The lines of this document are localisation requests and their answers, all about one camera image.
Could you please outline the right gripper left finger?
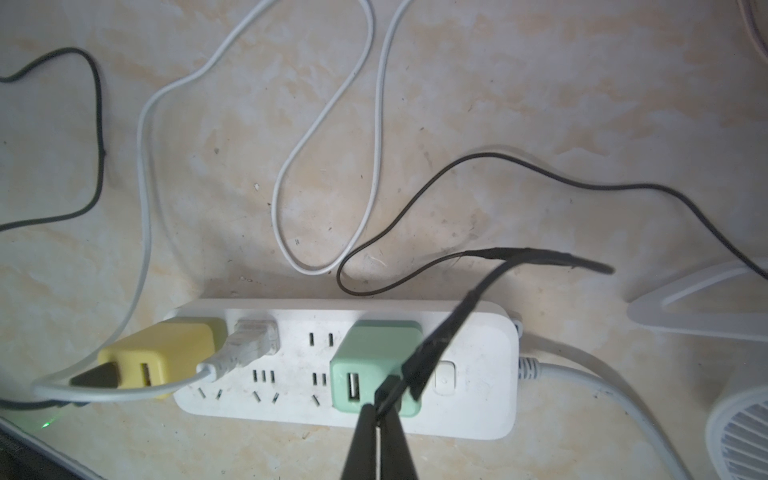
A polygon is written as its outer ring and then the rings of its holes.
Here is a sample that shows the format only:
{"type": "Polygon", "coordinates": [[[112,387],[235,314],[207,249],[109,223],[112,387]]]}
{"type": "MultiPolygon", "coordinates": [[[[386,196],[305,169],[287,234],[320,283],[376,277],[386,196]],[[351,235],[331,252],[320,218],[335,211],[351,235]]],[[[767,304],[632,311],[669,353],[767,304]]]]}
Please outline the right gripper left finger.
{"type": "Polygon", "coordinates": [[[377,476],[376,408],[365,404],[360,411],[342,480],[375,480],[377,476]]]}

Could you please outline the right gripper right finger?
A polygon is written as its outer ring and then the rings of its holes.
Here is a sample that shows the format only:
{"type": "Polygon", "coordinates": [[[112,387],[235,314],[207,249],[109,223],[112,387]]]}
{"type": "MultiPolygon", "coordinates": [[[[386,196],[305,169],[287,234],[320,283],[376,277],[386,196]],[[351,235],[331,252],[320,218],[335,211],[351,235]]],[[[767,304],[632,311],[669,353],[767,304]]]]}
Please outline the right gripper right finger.
{"type": "Polygon", "coordinates": [[[379,447],[381,480],[418,479],[400,417],[394,410],[379,421],[379,447]]]}

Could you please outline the white power strip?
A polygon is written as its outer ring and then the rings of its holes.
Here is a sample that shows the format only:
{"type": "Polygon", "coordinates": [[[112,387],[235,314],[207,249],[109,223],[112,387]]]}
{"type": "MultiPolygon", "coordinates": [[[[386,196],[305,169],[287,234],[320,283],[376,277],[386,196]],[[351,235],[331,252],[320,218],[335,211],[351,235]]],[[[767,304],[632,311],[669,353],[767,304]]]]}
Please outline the white power strip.
{"type": "MultiPolygon", "coordinates": [[[[178,391],[176,404],[201,416],[355,426],[380,384],[451,313],[451,301],[200,299],[180,318],[273,321],[278,350],[212,383],[178,391]]],[[[496,440],[516,417],[519,334],[499,306],[482,302],[428,378],[419,399],[399,404],[407,433],[496,440]]]]}

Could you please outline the green USB charger plug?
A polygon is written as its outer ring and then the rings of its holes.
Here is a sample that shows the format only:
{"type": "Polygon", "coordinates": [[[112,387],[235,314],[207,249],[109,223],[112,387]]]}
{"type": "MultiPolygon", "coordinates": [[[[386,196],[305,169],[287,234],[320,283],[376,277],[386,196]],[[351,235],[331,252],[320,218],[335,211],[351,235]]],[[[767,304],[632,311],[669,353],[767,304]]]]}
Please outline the green USB charger plug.
{"type": "Polygon", "coordinates": [[[330,361],[333,407],[357,414],[375,402],[387,377],[402,375],[402,364],[423,340],[415,321],[359,320],[344,336],[330,361]]]}

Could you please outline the white desk fan plug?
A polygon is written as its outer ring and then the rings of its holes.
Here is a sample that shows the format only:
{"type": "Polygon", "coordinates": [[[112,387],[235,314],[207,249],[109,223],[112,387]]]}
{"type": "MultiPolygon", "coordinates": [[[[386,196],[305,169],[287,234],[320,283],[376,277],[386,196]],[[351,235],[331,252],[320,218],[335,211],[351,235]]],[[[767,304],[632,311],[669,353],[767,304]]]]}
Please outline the white desk fan plug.
{"type": "Polygon", "coordinates": [[[216,381],[233,370],[275,355],[280,349],[277,323],[273,320],[240,320],[223,346],[197,366],[209,381],[216,381]]]}

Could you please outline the yellow USB charger plug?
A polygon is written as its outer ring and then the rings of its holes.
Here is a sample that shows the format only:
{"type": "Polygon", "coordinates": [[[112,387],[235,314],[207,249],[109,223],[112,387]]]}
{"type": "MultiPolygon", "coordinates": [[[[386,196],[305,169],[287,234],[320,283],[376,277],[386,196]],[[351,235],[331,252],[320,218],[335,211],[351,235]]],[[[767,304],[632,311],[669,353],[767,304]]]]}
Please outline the yellow USB charger plug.
{"type": "Polygon", "coordinates": [[[97,365],[69,380],[88,402],[166,398],[199,381],[216,378],[207,362],[224,345],[226,321],[176,317],[124,337],[97,354],[97,365]]]}

